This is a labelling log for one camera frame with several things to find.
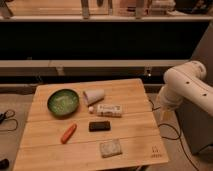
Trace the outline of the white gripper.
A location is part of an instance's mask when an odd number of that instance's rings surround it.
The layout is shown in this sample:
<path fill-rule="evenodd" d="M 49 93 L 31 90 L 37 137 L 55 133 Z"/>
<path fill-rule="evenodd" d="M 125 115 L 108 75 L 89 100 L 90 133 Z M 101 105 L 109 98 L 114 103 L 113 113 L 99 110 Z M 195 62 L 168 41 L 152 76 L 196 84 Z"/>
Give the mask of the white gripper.
<path fill-rule="evenodd" d="M 156 101 L 161 107 L 160 120 L 166 121 L 171 118 L 172 113 L 180 106 L 181 96 L 168 87 L 162 87 Z"/>

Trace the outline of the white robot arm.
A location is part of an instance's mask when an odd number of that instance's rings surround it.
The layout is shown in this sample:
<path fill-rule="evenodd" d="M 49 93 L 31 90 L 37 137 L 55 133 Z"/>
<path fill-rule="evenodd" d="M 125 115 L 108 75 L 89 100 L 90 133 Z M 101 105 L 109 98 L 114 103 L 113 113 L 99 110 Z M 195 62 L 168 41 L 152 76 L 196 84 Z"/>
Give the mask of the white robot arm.
<path fill-rule="evenodd" d="M 213 117 L 213 87 L 204 82 L 206 75 L 205 65 L 196 60 L 169 68 L 157 95 L 161 119 L 168 120 L 184 98 Z"/>

